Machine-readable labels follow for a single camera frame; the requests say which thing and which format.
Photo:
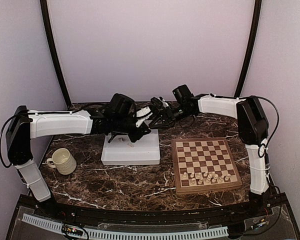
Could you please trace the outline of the white plastic divided tray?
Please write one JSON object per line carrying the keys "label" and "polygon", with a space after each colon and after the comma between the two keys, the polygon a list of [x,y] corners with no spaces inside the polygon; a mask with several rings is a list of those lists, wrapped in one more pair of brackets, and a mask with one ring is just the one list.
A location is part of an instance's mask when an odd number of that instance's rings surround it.
{"label": "white plastic divided tray", "polygon": [[154,129],[135,143],[126,135],[116,136],[110,143],[110,136],[104,139],[101,162],[105,166],[158,165],[161,160],[159,132]]}

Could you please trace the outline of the wooden chess board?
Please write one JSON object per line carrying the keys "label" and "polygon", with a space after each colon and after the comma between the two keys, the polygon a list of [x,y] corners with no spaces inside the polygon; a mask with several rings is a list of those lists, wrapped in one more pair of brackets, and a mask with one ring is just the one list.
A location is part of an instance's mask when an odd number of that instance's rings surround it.
{"label": "wooden chess board", "polygon": [[[209,191],[233,190],[242,186],[242,181],[231,153],[228,141],[224,137],[173,139],[171,141],[172,161],[175,177],[176,193],[178,195],[206,193]],[[190,173],[194,172],[196,184],[190,186]],[[206,183],[203,173],[218,177],[224,176],[223,182]],[[203,184],[195,174],[201,173]]]}

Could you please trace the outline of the white chess piece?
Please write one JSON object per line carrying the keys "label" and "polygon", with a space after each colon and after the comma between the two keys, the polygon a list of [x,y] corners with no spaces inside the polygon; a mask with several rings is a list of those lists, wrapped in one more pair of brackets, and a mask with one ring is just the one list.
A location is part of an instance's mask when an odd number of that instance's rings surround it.
{"label": "white chess piece", "polygon": [[224,181],[224,178],[225,178],[225,177],[224,177],[223,175],[219,176],[219,177],[218,177],[218,182],[219,182],[219,183],[222,183],[222,182]]}
{"label": "white chess piece", "polygon": [[204,182],[204,178],[203,178],[203,177],[201,177],[201,178],[199,179],[199,181],[198,181],[198,184],[199,184],[199,185],[202,185],[202,184],[203,184],[203,182]]}
{"label": "white chess piece", "polygon": [[211,180],[212,183],[215,183],[218,179],[219,175],[218,174],[215,174]]}

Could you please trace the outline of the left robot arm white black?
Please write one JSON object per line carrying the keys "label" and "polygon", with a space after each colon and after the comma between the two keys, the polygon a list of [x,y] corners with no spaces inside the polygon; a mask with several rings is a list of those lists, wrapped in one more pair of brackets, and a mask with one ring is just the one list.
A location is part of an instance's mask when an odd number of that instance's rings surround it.
{"label": "left robot arm white black", "polygon": [[[32,141],[70,134],[105,135],[111,140],[127,136],[134,143],[151,132],[145,123],[151,115],[151,107],[138,109],[132,98],[121,93],[100,107],[87,104],[77,110],[39,111],[20,105],[1,127],[0,160],[6,169],[17,169],[24,184],[41,203],[41,210],[48,217],[57,218],[61,208],[52,200],[53,194],[34,161]],[[3,161],[3,143],[8,163]]]}

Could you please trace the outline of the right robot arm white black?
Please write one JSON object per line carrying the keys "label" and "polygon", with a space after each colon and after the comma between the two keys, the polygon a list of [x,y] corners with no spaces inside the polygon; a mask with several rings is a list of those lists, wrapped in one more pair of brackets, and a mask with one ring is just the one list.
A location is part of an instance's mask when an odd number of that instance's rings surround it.
{"label": "right robot arm white black", "polygon": [[187,85],[181,85],[172,91],[178,107],[172,107],[162,97],[153,97],[151,111],[154,114],[150,122],[151,129],[168,129],[176,121],[198,114],[217,114],[235,118],[238,136],[245,144],[250,167],[250,192],[264,195],[270,185],[270,161],[268,145],[273,135],[268,133],[269,121],[260,103],[260,96],[226,97],[202,93],[194,95]]}

